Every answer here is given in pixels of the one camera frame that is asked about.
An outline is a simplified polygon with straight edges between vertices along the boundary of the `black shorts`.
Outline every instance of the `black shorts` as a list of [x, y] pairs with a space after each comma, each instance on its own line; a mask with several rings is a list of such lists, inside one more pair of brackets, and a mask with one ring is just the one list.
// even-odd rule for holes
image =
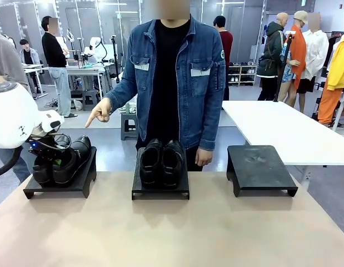
[[297, 93], [313, 92], [315, 84], [315, 76], [310, 80], [301, 79]]

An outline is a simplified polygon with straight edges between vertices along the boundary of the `beige tabletop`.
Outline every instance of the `beige tabletop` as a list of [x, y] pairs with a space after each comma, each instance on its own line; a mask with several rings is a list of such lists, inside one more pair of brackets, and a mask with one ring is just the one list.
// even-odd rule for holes
[[235, 198], [223, 172], [190, 173], [191, 199], [131, 201], [133, 173], [98, 173], [88, 199], [26, 182], [0, 205], [0, 267], [344, 266], [344, 233], [302, 188]]

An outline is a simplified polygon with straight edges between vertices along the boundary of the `black hair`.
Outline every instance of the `black hair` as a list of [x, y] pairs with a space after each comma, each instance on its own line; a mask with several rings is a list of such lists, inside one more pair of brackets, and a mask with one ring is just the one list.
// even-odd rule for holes
[[23, 45], [26, 45], [28, 43], [28, 41], [26, 39], [21, 39], [20, 40], [20, 44], [23, 46]]
[[49, 25], [49, 19], [52, 18], [51, 16], [45, 16], [42, 19], [41, 26], [44, 29], [45, 32], [48, 32], [47, 26]]
[[214, 19], [214, 26], [218, 26], [219, 28], [225, 27], [226, 18], [224, 16], [217, 16]]

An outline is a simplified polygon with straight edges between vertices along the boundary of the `man's left hand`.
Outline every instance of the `man's left hand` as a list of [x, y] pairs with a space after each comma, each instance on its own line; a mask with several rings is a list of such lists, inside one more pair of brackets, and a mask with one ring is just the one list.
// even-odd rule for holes
[[195, 164], [199, 167], [208, 165], [212, 161], [212, 151], [206, 151], [204, 149], [198, 149], [195, 157]]

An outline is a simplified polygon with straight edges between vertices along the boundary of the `black shoe stand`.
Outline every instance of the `black shoe stand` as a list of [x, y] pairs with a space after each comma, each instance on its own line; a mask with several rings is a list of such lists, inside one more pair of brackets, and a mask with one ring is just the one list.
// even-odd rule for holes
[[241, 190], [287, 190], [295, 196], [298, 187], [273, 146], [229, 146], [227, 155], [235, 197]]
[[141, 159], [142, 152], [144, 151], [144, 147], [138, 150], [137, 153], [137, 162], [136, 162], [136, 169], [134, 171], [134, 179], [132, 185], [132, 200], [138, 199], [139, 196], [143, 198], [147, 195], [154, 195], [161, 197], [163, 195], [168, 196], [166, 199], [170, 199], [173, 196], [173, 199], [190, 199], [190, 192], [189, 192], [189, 179], [188, 179], [188, 171], [186, 166], [186, 159], [185, 159], [185, 167], [183, 169], [183, 177], [180, 179], [180, 183], [176, 189], [163, 189], [157, 187], [144, 187], [141, 183], [141, 178], [139, 177], [139, 162]]
[[40, 185], [32, 177], [23, 192], [28, 199], [32, 198], [35, 192], [82, 192], [87, 199], [90, 193], [90, 183], [96, 179], [96, 147], [92, 147], [92, 152], [88, 161], [76, 172], [74, 178], [67, 185], [50, 184]]

